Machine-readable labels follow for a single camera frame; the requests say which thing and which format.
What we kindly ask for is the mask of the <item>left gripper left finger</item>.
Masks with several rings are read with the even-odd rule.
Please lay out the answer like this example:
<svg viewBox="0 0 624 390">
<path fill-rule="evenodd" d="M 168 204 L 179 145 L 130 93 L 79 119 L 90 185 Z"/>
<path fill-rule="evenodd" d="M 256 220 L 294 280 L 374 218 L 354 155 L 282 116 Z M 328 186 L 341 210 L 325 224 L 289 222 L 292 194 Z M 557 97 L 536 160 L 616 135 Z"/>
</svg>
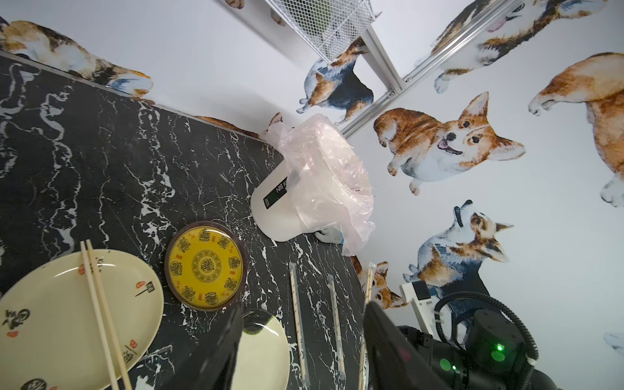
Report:
<svg viewBox="0 0 624 390">
<path fill-rule="evenodd" d="M 216 345 L 210 347 L 201 359 L 192 389 L 232 388 L 244 325 L 242 304 L 233 306 L 228 314 L 227 323 L 219 333 Z"/>
</svg>

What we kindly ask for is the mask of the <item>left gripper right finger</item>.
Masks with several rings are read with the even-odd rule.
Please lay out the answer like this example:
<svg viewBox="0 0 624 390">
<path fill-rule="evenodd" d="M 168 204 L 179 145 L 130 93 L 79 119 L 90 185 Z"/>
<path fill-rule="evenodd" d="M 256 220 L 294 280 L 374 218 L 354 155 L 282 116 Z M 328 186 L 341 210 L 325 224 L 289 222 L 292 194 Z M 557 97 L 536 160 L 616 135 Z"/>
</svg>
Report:
<svg viewBox="0 0 624 390">
<path fill-rule="evenodd" d="M 379 305 L 364 312 L 370 383 L 374 389 L 444 389 L 425 359 Z"/>
</svg>

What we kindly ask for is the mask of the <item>chopsticks pair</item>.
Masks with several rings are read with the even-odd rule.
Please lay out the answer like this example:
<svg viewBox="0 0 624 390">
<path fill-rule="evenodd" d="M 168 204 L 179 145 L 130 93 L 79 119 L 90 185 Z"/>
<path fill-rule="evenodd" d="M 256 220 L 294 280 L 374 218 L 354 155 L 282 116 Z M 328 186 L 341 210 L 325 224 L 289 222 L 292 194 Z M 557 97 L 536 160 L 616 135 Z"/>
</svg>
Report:
<svg viewBox="0 0 624 390">
<path fill-rule="evenodd" d="M 101 338 L 107 364 L 107 372 L 111 384 L 110 387 L 112 389 L 120 389 L 120 376 L 123 381 L 123 387 L 125 389 L 133 389 L 128 375 L 128 369 L 121 353 L 119 338 L 100 276 L 98 261 L 94 254 L 94 247 L 89 239 L 81 241 L 80 247 L 84 272 L 89 286 L 89 294 L 98 325 L 97 329 Z"/>
</svg>

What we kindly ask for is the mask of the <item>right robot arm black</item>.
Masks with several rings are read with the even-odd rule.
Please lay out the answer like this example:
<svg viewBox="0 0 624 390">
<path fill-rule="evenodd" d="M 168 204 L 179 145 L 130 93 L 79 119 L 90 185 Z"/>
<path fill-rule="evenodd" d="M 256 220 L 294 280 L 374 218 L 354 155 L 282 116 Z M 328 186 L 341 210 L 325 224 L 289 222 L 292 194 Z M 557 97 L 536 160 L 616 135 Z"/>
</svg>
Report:
<svg viewBox="0 0 624 390">
<path fill-rule="evenodd" d="M 451 314 L 451 335 L 443 330 L 441 312 L 459 303 L 481 305 L 461 315 Z M 480 292 L 456 292 L 433 309 L 433 334 L 400 326 L 407 341 L 446 389 L 556 389 L 535 365 L 539 349 L 513 310 Z"/>
</svg>

